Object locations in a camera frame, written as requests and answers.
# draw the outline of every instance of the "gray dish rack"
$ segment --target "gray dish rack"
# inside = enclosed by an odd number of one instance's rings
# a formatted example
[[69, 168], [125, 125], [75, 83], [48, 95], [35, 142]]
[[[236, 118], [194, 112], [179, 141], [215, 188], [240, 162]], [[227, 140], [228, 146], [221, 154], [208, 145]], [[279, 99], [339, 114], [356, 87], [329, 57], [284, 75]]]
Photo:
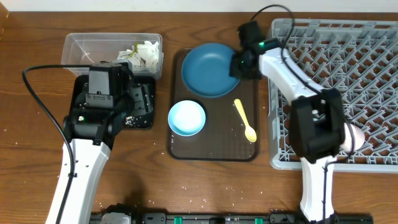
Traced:
[[[275, 19], [268, 38], [285, 41], [291, 22]], [[398, 22], [297, 19], [287, 48], [312, 80], [341, 92], [345, 115], [365, 132], [364, 145], [335, 170], [398, 173]], [[271, 165], [299, 170], [289, 145], [288, 104], [268, 82]]]

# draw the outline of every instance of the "clear plastic container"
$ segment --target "clear plastic container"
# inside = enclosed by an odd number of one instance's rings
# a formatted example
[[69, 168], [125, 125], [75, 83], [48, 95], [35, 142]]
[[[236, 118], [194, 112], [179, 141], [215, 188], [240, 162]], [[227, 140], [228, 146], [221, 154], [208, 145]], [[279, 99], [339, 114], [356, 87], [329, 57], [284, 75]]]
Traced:
[[[119, 52], [132, 49], [136, 43], [145, 40], [153, 44], [159, 42], [159, 62], [156, 68], [133, 68], [134, 75], [151, 76], [160, 79], [162, 76], [163, 52], [162, 36], [159, 34], [134, 33], [79, 33], [68, 34], [62, 52], [62, 65], [91, 65], [101, 61], [112, 62]], [[76, 76], [88, 74], [88, 68], [68, 68]]]

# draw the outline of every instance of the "small bowl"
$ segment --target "small bowl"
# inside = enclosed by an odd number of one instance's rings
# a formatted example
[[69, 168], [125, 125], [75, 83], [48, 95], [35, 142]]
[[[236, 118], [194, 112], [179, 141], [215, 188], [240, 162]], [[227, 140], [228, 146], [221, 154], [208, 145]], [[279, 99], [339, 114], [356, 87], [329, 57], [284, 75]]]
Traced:
[[181, 136], [193, 136], [205, 125], [205, 110], [196, 102], [184, 100], [176, 103], [167, 118], [170, 128]]

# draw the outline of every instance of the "plastic spoon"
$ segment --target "plastic spoon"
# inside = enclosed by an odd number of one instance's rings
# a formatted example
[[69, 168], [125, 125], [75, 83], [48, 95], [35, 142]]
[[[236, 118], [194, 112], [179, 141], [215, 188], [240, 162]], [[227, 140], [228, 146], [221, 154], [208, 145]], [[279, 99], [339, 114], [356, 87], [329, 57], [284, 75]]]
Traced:
[[235, 99], [234, 100], [235, 107], [238, 109], [239, 114], [241, 115], [241, 118], [243, 120], [244, 125], [246, 126], [246, 130], [244, 131], [244, 135], [247, 137], [247, 139], [251, 142], [256, 142], [257, 141], [257, 134], [252, 127], [250, 127], [248, 119], [246, 118], [246, 114], [244, 113], [243, 105], [240, 99]]

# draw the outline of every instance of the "wood grain surface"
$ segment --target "wood grain surface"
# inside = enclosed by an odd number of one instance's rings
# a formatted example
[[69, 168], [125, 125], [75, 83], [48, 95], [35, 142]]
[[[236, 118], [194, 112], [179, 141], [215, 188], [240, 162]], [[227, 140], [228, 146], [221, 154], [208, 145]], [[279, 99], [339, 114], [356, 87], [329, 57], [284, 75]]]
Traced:
[[4, 32], [3, 25], [6, 22], [8, 15], [8, 10], [0, 2], [0, 40], [2, 33]]
[[[398, 20], [398, 14], [296, 13], [297, 18]], [[267, 151], [267, 82], [259, 87], [260, 153], [250, 163], [192, 162], [166, 152], [172, 59], [182, 48], [222, 42], [238, 48], [237, 26], [248, 13], [12, 12], [0, 42], [0, 223], [43, 223], [62, 160], [62, 139], [26, 90], [21, 72], [58, 64], [72, 32], [149, 32], [163, 37], [164, 69], [157, 81], [154, 126], [122, 131], [105, 165], [93, 211], [127, 203], [176, 213], [296, 211], [299, 171], [275, 170]], [[284, 13], [258, 17], [264, 32]], [[75, 77], [47, 69], [29, 80], [59, 122], [68, 111]], [[376, 223], [398, 223], [398, 175], [335, 173], [338, 213], [370, 213]]]

